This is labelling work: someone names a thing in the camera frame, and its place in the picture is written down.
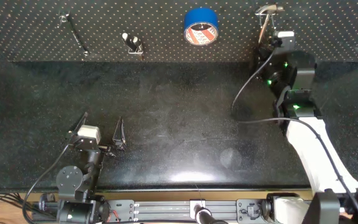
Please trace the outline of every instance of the black tool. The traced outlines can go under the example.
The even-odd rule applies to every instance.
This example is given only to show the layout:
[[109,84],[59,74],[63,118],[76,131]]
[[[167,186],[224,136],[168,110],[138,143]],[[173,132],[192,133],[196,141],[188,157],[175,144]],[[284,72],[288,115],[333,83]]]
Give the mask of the black tool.
[[72,21],[72,18],[70,17],[70,12],[61,12],[59,13],[59,25],[60,27],[63,23],[68,22],[70,30],[72,31],[75,40],[77,41],[77,44],[83,49],[83,54],[85,57],[90,55],[90,52],[84,42],[81,40],[81,36],[77,33],[77,31],[74,28],[74,23]]

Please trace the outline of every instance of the black pegboard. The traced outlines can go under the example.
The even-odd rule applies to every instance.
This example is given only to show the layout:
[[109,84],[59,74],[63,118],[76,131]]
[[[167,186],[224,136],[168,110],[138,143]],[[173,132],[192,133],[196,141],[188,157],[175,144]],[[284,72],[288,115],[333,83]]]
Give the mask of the black pegboard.
[[[278,30],[294,30],[296,47],[327,61],[358,62],[358,1],[277,1],[285,12]],[[139,61],[121,34],[137,35],[149,62],[248,61],[257,43],[256,9],[265,1],[0,0],[0,49],[12,61]],[[183,38],[183,18],[208,7],[219,19],[217,41],[192,46]],[[70,11],[91,55],[85,58],[58,13]]]

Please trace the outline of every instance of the pegboard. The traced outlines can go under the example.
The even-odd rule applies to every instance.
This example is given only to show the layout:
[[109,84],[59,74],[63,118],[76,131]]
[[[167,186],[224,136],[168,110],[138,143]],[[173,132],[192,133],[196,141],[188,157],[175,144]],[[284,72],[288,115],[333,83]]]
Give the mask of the pegboard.
[[[358,1],[277,1],[277,30],[294,30],[296,47],[320,60],[358,62]],[[265,1],[0,0],[0,49],[11,61],[139,61],[121,34],[140,37],[149,62],[248,61],[260,31],[255,11]],[[183,18],[197,7],[218,15],[217,41],[192,46]],[[84,57],[58,13],[70,11],[90,51]]]

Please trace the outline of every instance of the blue tape roll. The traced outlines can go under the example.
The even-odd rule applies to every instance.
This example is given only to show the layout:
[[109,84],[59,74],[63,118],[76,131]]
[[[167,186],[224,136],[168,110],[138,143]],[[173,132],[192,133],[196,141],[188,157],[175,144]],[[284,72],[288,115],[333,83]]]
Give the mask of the blue tape roll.
[[218,37],[218,17],[212,9],[193,9],[185,15],[185,39],[193,45],[207,45]]

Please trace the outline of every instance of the black table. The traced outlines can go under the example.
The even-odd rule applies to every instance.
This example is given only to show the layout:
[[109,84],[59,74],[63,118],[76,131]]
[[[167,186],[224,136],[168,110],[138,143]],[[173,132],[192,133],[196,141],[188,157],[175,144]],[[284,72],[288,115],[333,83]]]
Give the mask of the black table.
[[[0,192],[27,190],[84,111],[105,143],[124,117],[127,151],[104,161],[99,190],[308,188],[275,124],[234,120],[272,116],[266,84],[251,82],[230,115],[247,71],[247,63],[0,60]],[[358,63],[320,63],[314,96],[339,157],[358,180]],[[57,190],[57,172],[78,158],[67,152],[36,191]]]

